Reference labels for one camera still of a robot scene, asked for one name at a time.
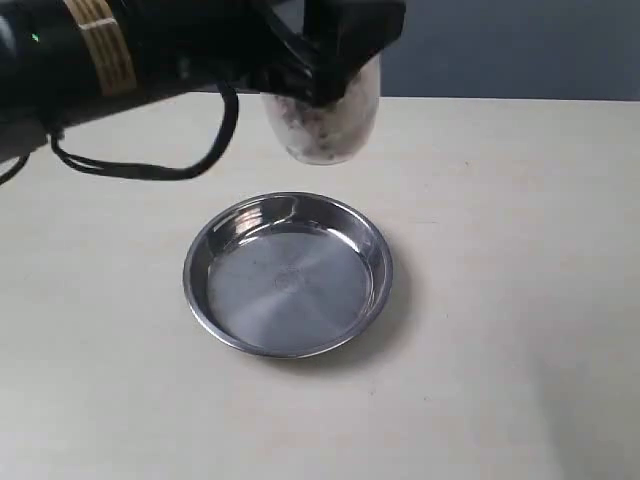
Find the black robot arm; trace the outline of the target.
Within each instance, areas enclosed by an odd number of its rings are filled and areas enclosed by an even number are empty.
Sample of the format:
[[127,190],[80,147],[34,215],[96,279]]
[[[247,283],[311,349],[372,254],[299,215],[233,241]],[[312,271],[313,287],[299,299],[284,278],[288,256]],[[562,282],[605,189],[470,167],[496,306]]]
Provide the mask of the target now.
[[88,159],[93,175],[175,181],[225,152],[241,91],[312,106],[343,98],[403,30],[402,1],[308,1],[290,28],[273,1],[5,1],[1,5],[1,157],[57,147],[65,129],[215,86],[223,122],[205,157],[183,169]]

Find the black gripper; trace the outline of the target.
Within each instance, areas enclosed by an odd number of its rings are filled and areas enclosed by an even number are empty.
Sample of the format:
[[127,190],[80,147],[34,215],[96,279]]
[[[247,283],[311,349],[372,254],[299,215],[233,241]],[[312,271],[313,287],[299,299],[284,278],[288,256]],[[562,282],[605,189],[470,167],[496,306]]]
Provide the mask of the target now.
[[220,81],[312,106],[349,83],[402,34],[403,1],[304,1],[291,26],[268,1],[132,1],[133,98]]

